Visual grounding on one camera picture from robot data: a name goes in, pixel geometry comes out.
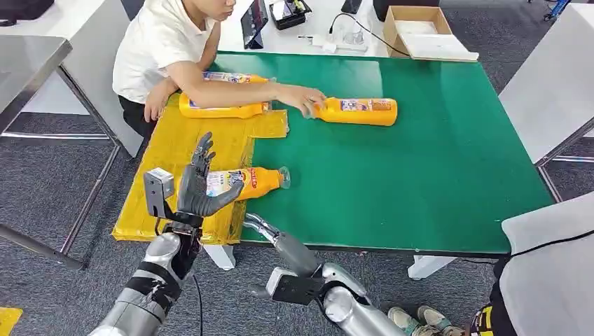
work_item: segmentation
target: bottle cap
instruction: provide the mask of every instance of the bottle cap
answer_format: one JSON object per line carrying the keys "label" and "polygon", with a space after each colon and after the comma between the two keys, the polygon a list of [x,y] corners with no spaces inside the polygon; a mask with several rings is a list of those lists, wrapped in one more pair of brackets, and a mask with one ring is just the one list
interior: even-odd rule
{"label": "bottle cap", "polygon": [[289,168],[287,167],[280,167],[278,169],[280,174],[279,177],[279,185],[283,189],[289,189],[291,187],[291,174],[289,173]]}

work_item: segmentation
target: sneaker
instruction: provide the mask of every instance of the sneaker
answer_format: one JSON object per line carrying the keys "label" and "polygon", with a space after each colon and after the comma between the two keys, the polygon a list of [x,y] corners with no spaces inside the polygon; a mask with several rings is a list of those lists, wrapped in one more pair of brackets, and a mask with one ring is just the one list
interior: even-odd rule
{"label": "sneaker", "polygon": [[464,334],[464,329],[453,326],[442,313],[429,306],[419,307],[417,316],[422,323],[441,331],[443,336],[461,336]]}
{"label": "sneaker", "polygon": [[439,335],[439,330],[430,325],[421,325],[411,315],[400,307],[392,307],[388,311],[388,318],[400,328],[406,336],[433,336]]}

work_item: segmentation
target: yellow tape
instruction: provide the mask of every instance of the yellow tape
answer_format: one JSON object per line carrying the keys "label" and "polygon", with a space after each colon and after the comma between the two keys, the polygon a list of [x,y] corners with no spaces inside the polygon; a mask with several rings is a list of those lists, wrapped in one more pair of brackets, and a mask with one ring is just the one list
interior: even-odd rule
{"label": "yellow tape", "polygon": [[[252,138],[282,138],[288,130],[286,111],[269,111],[249,119],[188,119],[179,112],[179,94],[174,94],[159,119],[132,187],[111,234],[116,240],[151,241],[155,237],[156,218],[149,215],[144,199],[143,174],[156,167],[174,175],[177,186],[198,140],[204,133],[213,134],[216,157],[211,170],[236,169],[251,166],[254,152]],[[167,203],[176,209],[177,195]],[[204,244],[234,244],[239,242],[244,202],[234,202],[206,218],[202,228]]]}
{"label": "yellow tape", "polygon": [[487,329],[491,329],[491,311],[493,310],[493,306],[485,307],[483,312],[485,313],[485,322],[487,325]]}
{"label": "yellow tape", "polygon": [[22,315],[22,309],[0,307],[0,336],[9,336]]}

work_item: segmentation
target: hand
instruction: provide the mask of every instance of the hand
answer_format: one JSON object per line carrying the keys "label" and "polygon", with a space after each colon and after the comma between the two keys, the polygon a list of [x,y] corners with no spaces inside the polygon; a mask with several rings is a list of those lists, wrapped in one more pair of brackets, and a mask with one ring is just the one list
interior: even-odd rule
{"label": "hand", "polygon": [[177,195],[177,211],[201,217],[212,216],[239,197],[243,189],[243,181],[236,181],[230,190],[216,197],[206,195],[206,178],[210,161],[214,158],[214,152],[209,153],[213,144],[211,137],[212,133],[208,132],[200,139],[190,164],[184,168]]}
{"label": "hand", "polygon": [[169,96],[175,91],[177,91],[177,85],[169,77],[155,85],[148,93],[144,103],[144,121],[150,123],[151,120],[161,118]]}
{"label": "hand", "polygon": [[326,96],[318,89],[297,85],[275,84],[275,99],[301,111],[304,117],[308,118],[315,114],[315,104],[324,105]]}

